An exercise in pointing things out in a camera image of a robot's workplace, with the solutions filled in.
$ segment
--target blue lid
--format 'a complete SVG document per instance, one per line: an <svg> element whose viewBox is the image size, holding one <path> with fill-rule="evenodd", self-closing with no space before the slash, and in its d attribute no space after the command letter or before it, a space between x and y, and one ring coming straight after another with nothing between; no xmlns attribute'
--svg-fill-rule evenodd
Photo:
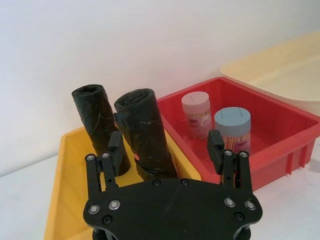
<svg viewBox="0 0 320 240"><path fill-rule="evenodd" d="M240 137L250 131L251 115L242 107L226 107L216 112L214 123L222 136Z"/></svg>

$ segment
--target pink lid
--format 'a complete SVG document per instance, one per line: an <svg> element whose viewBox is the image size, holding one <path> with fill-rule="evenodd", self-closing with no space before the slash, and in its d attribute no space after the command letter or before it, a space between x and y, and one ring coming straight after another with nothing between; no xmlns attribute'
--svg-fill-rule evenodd
<svg viewBox="0 0 320 240"><path fill-rule="evenodd" d="M186 114L201 114L210 109L209 94L204 91L193 91L181 99Z"/></svg>

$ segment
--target white wall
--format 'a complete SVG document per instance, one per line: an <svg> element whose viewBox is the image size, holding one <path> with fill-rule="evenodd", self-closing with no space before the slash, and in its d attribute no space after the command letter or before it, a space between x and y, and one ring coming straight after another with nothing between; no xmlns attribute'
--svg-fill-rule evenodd
<svg viewBox="0 0 320 240"><path fill-rule="evenodd" d="M319 11L319 0L0 1L0 176L55 155L82 125L75 88L161 97L320 29Z"/></svg>

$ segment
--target screw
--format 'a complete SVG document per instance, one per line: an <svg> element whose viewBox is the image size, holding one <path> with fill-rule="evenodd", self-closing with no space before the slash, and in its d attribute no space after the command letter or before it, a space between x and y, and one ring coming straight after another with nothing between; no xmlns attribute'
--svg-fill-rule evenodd
<svg viewBox="0 0 320 240"><path fill-rule="evenodd" d="M161 181L158 180L158 179L153 180L152 185L155 186L155 187L159 187L161 185Z"/></svg>
<svg viewBox="0 0 320 240"><path fill-rule="evenodd" d="M112 222L112 216L106 215L102 218L102 223L103 224L110 224Z"/></svg>
<svg viewBox="0 0 320 240"><path fill-rule="evenodd" d="M99 210L100 210L100 206L95 204L89 208L89 213L96 214L97 212L99 212Z"/></svg>
<svg viewBox="0 0 320 240"><path fill-rule="evenodd" d="M230 198L230 197L227 197L227 198L224 200L224 203L225 203L225 205L227 205L227 206L230 207L230 208L233 208L233 207L236 206L235 201L234 201L232 198Z"/></svg>
<svg viewBox="0 0 320 240"><path fill-rule="evenodd" d="M244 205L251 211L254 211L257 209L256 205L252 201L246 201Z"/></svg>
<svg viewBox="0 0 320 240"><path fill-rule="evenodd" d="M103 153L103 154L102 154L102 157L103 157L103 158L109 157L109 153L107 153L107 152Z"/></svg>
<svg viewBox="0 0 320 240"><path fill-rule="evenodd" d="M237 219L238 221L242 222L243 220L245 220L245 216L237 211L235 214L234 214L234 218Z"/></svg>
<svg viewBox="0 0 320 240"><path fill-rule="evenodd" d="M188 179L182 179L182 180L181 180L181 184L182 184L183 186L188 186L188 185L189 185L189 180L188 180Z"/></svg>
<svg viewBox="0 0 320 240"><path fill-rule="evenodd" d="M117 210L120 207L120 202L118 200L112 200L109 202L109 209L110 210Z"/></svg>
<svg viewBox="0 0 320 240"><path fill-rule="evenodd" d="M225 154L225 155L228 155L228 156L231 156L231 155L232 155L232 152L229 151L229 150L227 150L227 151L224 152L224 154Z"/></svg>
<svg viewBox="0 0 320 240"><path fill-rule="evenodd" d="M240 152L240 156L246 158L246 157L248 157L248 154L246 154L244 151L242 151L242 152Z"/></svg>
<svg viewBox="0 0 320 240"><path fill-rule="evenodd" d="M89 156L87 156L86 157L86 159L88 160L88 161L91 161L92 159L94 159L95 157L93 156L93 155L89 155Z"/></svg>

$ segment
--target white table surface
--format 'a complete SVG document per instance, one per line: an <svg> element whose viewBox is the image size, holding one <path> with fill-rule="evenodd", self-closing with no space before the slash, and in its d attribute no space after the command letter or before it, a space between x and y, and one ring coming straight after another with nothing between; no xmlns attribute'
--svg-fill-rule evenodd
<svg viewBox="0 0 320 240"><path fill-rule="evenodd" d="M42 240L57 156L0 178L0 240ZM320 138L311 162L254 193L263 216L252 240L317 240L320 224Z"/></svg>

